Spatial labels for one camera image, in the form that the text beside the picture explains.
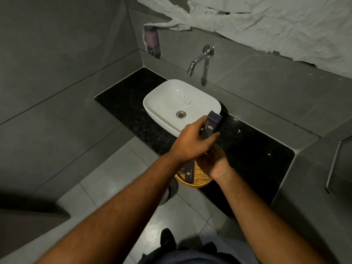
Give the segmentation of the person's blue trousers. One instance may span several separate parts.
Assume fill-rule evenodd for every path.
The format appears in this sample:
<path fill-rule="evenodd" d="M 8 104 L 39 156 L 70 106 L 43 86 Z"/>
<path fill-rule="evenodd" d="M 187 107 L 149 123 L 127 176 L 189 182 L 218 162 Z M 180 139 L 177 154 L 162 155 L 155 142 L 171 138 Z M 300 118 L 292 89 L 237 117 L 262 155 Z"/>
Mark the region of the person's blue trousers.
<path fill-rule="evenodd" d="M 176 249 L 169 253 L 163 253 L 160 246 L 149 254 L 143 254 L 137 264 L 259 264 L 241 263 L 235 256 L 218 251 L 211 241 L 203 245 L 199 250 L 191 248 Z"/>

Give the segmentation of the person's left hand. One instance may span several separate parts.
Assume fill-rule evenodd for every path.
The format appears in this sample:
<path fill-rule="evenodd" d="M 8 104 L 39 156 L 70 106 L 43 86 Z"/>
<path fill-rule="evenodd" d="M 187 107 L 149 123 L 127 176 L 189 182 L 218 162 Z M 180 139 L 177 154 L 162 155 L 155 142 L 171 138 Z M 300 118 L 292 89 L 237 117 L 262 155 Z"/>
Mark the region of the person's left hand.
<path fill-rule="evenodd" d="M 170 153 L 182 164 L 194 160 L 206 153 L 212 146 L 202 146 L 200 131 L 203 128 L 207 116 L 204 115 L 194 123 L 188 124 L 182 129 L 174 142 Z"/>

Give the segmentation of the wall soap dispenser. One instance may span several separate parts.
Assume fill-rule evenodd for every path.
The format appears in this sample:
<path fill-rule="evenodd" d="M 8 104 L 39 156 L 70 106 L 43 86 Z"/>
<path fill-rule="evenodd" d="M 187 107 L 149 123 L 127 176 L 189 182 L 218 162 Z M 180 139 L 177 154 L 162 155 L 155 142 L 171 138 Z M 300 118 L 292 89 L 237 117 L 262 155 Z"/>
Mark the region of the wall soap dispenser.
<path fill-rule="evenodd" d="M 157 27 L 144 25 L 142 30 L 143 42 L 145 45 L 146 52 L 159 59 L 161 57 L 161 48 L 158 38 Z"/>

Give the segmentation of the person's left forearm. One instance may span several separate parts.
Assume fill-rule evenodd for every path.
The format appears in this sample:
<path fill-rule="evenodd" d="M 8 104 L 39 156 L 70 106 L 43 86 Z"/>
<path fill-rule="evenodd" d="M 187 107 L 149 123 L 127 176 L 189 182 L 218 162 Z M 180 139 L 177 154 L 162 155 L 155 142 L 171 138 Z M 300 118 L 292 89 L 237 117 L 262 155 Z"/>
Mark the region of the person's left forearm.
<path fill-rule="evenodd" d="M 85 218 L 35 264 L 123 263 L 176 172 L 187 162 L 171 150 Z"/>

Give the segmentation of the chrome wall faucet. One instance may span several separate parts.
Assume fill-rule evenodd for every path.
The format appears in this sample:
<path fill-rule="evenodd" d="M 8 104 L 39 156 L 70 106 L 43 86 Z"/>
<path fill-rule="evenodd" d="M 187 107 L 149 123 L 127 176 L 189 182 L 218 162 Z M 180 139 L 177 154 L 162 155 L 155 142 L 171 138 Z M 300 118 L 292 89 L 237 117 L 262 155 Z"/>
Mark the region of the chrome wall faucet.
<path fill-rule="evenodd" d="M 210 45 L 205 45 L 202 50 L 202 54 L 196 57 L 190 64 L 187 75 L 192 76 L 195 71 L 195 67 L 198 63 L 205 59 L 212 59 L 214 57 L 214 48 Z"/>

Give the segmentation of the woven wicker basket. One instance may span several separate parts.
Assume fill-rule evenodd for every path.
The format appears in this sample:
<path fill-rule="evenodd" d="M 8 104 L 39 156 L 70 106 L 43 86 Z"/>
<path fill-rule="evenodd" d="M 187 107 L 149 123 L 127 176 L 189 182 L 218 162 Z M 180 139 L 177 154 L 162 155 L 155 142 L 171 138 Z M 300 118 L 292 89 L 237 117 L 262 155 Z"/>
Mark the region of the woven wicker basket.
<path fill-rule="evenodd" d="M 195 161 L 195 168 L 194 168 L 194 183 L 190 184 L 184 181 L 184 166 L 175 174 L 175 178 L 180 182 L 182 185 L 190 187 L 190 188 L 202 188 L 207 186 L 213 180 L 206 175 L 201 168 L 197 165 Z"/>

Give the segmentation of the white crumpled paper cover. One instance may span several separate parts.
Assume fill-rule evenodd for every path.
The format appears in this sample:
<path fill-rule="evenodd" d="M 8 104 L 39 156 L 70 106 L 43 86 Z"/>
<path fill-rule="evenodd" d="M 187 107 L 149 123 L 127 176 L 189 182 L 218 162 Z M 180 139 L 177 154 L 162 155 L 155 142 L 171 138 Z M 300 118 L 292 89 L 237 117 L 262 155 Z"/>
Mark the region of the white crumpled paper cover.
<path fill-rule="evenodd" d="M 352 0 L 137 0 L 171 18 L 148 23 L 216 32 L 263 52 L 352 79 Z"/>

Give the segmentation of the white ceramic sink basin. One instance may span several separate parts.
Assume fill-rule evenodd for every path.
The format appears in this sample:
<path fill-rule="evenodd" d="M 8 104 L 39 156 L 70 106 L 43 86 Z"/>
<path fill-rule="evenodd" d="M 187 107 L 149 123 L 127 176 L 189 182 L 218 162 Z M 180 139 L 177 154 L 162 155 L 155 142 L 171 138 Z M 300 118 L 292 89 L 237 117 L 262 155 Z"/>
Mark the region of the white ceramic sink basin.
<path fill-rule="evenodd" d="M 143 106 L 147 114 L 174 137 L 210 111 L 221 112 L 217 99 L 178 79 L 167 80 L 153 89 L 145 96 Z M 179 119 L 177 111 L 185 111 L 187 116 Z"/>

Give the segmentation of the person's right hand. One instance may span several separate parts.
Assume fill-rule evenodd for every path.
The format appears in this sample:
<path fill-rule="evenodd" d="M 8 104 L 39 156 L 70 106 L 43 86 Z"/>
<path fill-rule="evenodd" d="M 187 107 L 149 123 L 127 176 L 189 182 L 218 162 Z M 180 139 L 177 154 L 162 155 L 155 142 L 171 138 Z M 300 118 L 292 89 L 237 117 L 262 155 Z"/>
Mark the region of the person's right hand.
<path fill-rule="evenodd" d="M 196 158 L 196 163 L 216 183 L 228 175 L 236 174 L 235 169 L 230 166 L 224 150 L 217 144 Z"/>

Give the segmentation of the person's right forearm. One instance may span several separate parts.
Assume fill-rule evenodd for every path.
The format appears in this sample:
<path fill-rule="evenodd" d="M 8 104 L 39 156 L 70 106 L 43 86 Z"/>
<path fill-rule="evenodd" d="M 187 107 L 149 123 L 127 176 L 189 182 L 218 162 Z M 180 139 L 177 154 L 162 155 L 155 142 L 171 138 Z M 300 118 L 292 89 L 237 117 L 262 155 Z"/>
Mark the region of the person's right forearm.
<path fill-rule="evenodd" d="M 262 264 L 328 264 L 236 173 L 218 183 L 240 228 Z"/>

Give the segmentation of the dark purple carton box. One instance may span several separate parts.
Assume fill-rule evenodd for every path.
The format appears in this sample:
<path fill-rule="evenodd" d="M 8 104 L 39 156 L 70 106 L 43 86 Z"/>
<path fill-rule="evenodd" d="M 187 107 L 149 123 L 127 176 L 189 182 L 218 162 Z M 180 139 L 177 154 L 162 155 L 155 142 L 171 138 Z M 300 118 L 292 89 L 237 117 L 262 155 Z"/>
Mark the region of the dark purple carton box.
<path fill-rule="evenodd" d="M 194 183 L 194 168 L 195 161 L 191 160 L 187 162 L 184 166 L 184 181 L 190 184 Z"/>
<path fill-rule="evenodd" d="M 200 131 L 200 139 L 205 140 L 216 132 L 219 123 L 222 120 L 222 115 L 210 111 L 207 115 L 203 128 Z"/>

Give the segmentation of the black shoe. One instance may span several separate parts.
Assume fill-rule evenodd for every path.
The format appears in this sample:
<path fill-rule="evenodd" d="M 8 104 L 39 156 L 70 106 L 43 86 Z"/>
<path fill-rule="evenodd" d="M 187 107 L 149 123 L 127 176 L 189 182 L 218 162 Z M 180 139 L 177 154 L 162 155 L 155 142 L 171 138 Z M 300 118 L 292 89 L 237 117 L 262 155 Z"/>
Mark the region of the black shoe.
<path fill-rule="evenodd" d="M 177 249 L 177 244 L 169 228 L 165 228 L 160 236 L 160 249 L 163 253 L 169 253 Z"/>

